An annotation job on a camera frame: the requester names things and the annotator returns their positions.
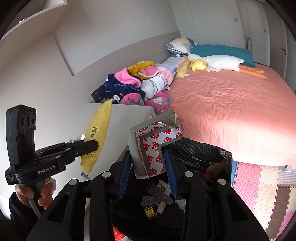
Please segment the yellow snack packet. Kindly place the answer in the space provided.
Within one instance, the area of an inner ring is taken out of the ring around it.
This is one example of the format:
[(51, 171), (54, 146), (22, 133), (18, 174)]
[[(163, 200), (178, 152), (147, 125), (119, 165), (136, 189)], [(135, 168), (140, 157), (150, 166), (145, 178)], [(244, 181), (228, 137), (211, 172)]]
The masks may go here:
[(100, 104), (96, 113), (93, 115), (85, 133), (84, 142), (94, 140), (98, 144), (98, 148), (81, 157), (80, 165), (82, 172), (88, 176), (92, 171), (104, 145), (108, 125), (112, 112), (112, 99)]

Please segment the purple knotted plastic bag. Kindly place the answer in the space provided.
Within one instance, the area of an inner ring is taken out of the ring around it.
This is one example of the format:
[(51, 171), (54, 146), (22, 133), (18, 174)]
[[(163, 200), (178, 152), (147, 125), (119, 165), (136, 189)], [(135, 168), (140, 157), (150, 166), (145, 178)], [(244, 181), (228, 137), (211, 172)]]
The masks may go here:
[(147, 192), (149, 195), (142, 197), (141, 206), (153, 205), (161, 201), (164, 201), (168, 205), (173, 203), (170, 195), (166, 195), (157, 185), (152, 184)]

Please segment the black trash bag bin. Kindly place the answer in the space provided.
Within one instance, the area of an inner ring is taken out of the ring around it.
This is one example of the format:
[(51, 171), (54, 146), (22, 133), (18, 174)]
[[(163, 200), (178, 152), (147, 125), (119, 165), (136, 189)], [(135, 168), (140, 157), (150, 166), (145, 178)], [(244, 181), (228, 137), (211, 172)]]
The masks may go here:
[[(164, 146), (172, 168), (138, 179), (131, 171), (125, 193), (111, 203), (112, 223), (132, 240), (226, 240), (226, 212), (218, 176), (206, 174), (211, 164), (229, 165), (232, 154), (220, 147), (182, 138)], [(159, 180), (169, 181), (171, 197), (186, 201), (185, 211), (166, 205), (159, 217), (148, 218), (140, 203)]]

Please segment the coloured foam floor mat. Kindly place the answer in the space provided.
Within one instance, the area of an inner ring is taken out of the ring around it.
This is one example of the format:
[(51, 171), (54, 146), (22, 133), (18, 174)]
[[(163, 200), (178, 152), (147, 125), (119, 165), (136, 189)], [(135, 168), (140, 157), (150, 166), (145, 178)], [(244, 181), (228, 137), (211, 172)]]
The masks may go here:
[(231, 186), (276, 240), (295, 214), (295, 169), (233, 161)]

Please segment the navy rabbit print pajama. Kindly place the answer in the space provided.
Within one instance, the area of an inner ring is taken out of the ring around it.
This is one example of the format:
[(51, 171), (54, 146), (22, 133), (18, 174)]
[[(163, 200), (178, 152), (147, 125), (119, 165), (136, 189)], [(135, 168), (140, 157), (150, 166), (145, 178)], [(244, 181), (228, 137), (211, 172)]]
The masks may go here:
[(131, 84), (123, 84), (115, 78), (114, 74), (108, 74), (104, 90), (106, 100), (112, 99), (113, 104), (119, 104), (126, 95), (131, 93), (140, 94), (142, 98), (145, 97), (145, 92), (140, 88)]

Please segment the pink fleece garment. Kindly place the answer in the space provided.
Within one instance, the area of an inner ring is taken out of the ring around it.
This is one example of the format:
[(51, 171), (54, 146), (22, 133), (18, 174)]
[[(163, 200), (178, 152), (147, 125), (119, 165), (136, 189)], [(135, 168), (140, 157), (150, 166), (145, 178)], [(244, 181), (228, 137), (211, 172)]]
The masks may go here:
[(142, 82), (140, 79), (131, 76), (128, 73), (127, 68), (123, 68), (121, 71), (115, 73), (114, 77), (123, 84), (133, 85), (136, 88), (140, 88), (142, 85)]

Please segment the yellow fuzzy garment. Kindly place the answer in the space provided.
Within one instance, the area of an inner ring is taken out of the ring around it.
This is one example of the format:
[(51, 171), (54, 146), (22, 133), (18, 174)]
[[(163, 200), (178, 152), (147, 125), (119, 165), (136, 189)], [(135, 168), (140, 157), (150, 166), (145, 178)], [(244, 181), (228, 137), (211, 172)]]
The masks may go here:
[(127, 68), (129, 75), (133, 77), (138, 77), (140, 80), (147, 79), (148, 77), (142, 76), (139, 72), (144, 71), (145, 69), (154, 66), (155, 63), (153, 61), (139, 61), (138, 63), (133, 64)]

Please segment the pink Hello Kitty garment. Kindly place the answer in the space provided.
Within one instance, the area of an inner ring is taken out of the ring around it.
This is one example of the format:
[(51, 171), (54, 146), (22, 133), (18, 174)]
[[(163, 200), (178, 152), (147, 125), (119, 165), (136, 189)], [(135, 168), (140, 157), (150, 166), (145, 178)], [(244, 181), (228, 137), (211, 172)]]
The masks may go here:
[(155, 114), (158, 115), (169, 109), (171, 98), (165, 91), (161, 91), (152, 99), (144, 101), (140, 94), (130, 93), (120, 101), (120, 104), (150, 106), (153, 107)]

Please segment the white pink cartoon blanket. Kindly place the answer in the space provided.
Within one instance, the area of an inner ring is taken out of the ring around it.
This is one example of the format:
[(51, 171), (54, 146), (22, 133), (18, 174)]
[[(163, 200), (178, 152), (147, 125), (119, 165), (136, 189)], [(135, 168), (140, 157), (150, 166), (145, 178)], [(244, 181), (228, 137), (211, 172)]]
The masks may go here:
[(169, 87), (174, 79), (174, 73), (166, 66), (156, 65), (160, 73), (142, 81), (141, 90), (145, 92), (144, 101), (153, 99), (156, 94)]

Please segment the yellow long bolster pillow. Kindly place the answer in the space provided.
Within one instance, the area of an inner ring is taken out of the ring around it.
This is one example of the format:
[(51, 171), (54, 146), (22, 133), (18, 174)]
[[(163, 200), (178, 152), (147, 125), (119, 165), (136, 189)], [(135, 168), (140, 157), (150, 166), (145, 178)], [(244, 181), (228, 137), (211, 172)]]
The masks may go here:
[(185, 75), (187, 74), (188, 68), (190, 65), (190, 61), (186, 60), (184, 62), (184, 64), (176, 70), (177, 74), (176, 74), (176, 78), (185, 78)]

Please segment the yellow duck plush toy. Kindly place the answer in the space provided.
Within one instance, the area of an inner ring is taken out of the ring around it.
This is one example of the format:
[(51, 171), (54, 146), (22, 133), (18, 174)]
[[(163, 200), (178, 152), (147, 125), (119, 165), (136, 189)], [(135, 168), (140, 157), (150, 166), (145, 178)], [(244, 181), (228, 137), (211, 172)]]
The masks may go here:
[(207, 63), (206, 63), (206, 61), (203, 61), (203, 60), (193, 60), (190, 63), (190, 68), (193, 72), (203, 71), (207, 68)]

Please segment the white goose plush toy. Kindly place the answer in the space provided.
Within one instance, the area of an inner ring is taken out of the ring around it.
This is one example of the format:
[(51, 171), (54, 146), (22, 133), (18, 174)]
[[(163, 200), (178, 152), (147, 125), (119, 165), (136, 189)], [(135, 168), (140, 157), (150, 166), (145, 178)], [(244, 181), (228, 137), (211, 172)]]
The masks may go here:
[(236, 72), (241, 72), (247, 75), (254, 76), (259, 79), (267, 79), (267, 76), (264, 75), (264, 71), (253, 68), (253, 67), (248, 67), (243, 65), (244, 60), (239, 59), (234, 56), (228, 56), (228, 55), (212, 55), (212, 56), (207, 56), (207, 57), (201, 57), (196, 54), (189, 54), (188, 55), (188, 60), (190, 63), (193, 60), (203, 60), (206, 61), (207, 63), (207, 68), (205, 69), (207, 72), (219, 72), (221, 70), (229, 70), (229, 71), (236, 71)]

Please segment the patchwork checked pillow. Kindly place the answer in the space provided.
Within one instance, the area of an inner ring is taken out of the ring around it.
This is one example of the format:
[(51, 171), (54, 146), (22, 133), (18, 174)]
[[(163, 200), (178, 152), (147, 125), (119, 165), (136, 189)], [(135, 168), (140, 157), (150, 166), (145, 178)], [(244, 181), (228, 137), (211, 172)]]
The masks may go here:
[(193, 40), (189, 38), (176, 38), (169, 43), (164, 44), (165, 48), (173, 54), (188, 55), (191, 53), (191, 49), (197, 45)]

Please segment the teal blue quilt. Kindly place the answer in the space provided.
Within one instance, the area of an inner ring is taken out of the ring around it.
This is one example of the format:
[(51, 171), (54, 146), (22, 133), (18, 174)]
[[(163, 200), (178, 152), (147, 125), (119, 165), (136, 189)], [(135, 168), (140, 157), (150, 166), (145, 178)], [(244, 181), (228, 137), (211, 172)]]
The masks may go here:
[[(195, 45), (191, 49), (190, 54), (196, 54), (201, 57), (207, 57), (212, 55), (228, 55), (228, 56), (234, 56), (239, 59), (243, 59), (243, 65), (253, 67), (255, 68), (255, 62), (254, 59), (247, 49), (241, 49), (241, 48), (235, 48), (235, 47), (229, 47), (226, 45)], [(182, 55), (182, 54), (173, 54), (173, 57), (177, 56), (187, 56), (188, 55)]]

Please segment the black wall socket panel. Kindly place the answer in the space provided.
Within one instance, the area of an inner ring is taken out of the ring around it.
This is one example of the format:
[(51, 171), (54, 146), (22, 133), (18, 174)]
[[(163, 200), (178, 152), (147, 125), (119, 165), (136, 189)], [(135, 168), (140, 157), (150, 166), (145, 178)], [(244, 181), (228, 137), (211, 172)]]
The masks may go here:
[(91, 93), (91, 96), (95, 103), (102, 103), (105, 101), (105, 83), (98, 87)]

